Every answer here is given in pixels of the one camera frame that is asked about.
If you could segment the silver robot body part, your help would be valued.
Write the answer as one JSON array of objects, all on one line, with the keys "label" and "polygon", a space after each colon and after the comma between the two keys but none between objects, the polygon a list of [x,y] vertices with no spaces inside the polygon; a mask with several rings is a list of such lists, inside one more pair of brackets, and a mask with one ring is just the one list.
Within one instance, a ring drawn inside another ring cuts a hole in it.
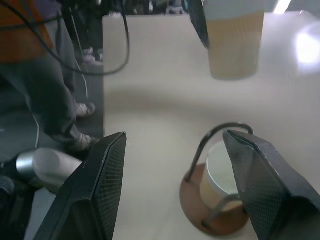
[{"label": "silver robot body part", "polygon": [[15,166],[18,174],[29,185],[56,194],[81,164],[79,159],[61,151],[37,148],[21,153]]}]

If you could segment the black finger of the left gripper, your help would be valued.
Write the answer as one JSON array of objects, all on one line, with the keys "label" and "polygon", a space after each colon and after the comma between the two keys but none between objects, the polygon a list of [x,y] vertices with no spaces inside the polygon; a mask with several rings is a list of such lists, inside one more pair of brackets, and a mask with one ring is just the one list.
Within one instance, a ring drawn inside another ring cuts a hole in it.
[{"label": "black finger of the left gripper", "polygon": [[203,46],[208,49],[210,44],[202,0],[190,0],[190,20]]}]

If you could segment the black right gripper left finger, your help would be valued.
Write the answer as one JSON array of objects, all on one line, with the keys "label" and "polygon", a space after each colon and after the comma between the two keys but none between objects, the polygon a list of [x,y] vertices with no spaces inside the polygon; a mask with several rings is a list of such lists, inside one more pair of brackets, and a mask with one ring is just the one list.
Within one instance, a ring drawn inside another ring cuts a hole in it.
[{"label": "black right gripper left finger", "polygon": [[127,135],[100,140],[58,191],[33,240],[113,240]]}]

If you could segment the person in grey trousers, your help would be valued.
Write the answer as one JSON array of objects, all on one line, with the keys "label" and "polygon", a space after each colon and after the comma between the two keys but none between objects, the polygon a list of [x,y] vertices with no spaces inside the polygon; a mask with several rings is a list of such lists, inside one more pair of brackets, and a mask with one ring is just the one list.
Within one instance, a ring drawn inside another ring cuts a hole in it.
[{"label": "person in grey trousers", "polygon": [[42,128],[75,153],[89,152],[97,139],[76,122],[96,112],[74,98],[76,58],[61,17],[64,0],[0,0],[0,76],[25,98]]}]

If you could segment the black robot body part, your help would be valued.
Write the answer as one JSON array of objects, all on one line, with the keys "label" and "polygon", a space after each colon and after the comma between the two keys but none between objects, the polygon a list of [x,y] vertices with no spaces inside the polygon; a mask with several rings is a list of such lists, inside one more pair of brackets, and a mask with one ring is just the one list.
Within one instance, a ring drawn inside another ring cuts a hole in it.
[{"label": "black robot body part", "polygon": [[24,240],[35,192],[19,175],[15,159],[0,163],[0,240]]}]

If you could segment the tan ribbed paper cup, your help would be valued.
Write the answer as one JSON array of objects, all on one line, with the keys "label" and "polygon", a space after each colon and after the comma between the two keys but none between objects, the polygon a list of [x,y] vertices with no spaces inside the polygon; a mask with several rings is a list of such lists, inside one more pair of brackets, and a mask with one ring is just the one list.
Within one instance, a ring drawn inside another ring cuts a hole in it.
[{"label": "tan ribbed paper cup", "polygon": [[211,76],[238,80],[254,75],[264,25],[264,0],[204,0]]},{"label": "tan ribbed paper cup", "polygon": [[226,197],[238,194],[232,163],[223,141],[215,144],[207,155],[199,191],[201,200],[211,210]]}]

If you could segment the person in dark trousers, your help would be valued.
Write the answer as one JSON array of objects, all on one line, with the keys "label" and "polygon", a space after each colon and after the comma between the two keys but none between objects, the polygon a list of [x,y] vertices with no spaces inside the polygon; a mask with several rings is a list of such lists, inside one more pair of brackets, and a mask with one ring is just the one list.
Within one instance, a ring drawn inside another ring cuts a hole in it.
[{"label": "person in dark trousers", "polygon": [[62,7],[61,13],[79,63],[103,64],[102,21],[96,12],[101,4],[102,0],[73,0]]}]

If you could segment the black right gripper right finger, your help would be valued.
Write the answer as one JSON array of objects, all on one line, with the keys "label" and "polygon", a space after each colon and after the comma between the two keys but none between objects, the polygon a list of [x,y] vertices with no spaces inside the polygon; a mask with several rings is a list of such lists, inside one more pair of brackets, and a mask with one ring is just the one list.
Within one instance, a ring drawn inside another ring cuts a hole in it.
[{"label": "black right gripper right finger", "polygon": [[268,141],[236,130],[223,140],[258,240],[320,240],[320,194]]}]

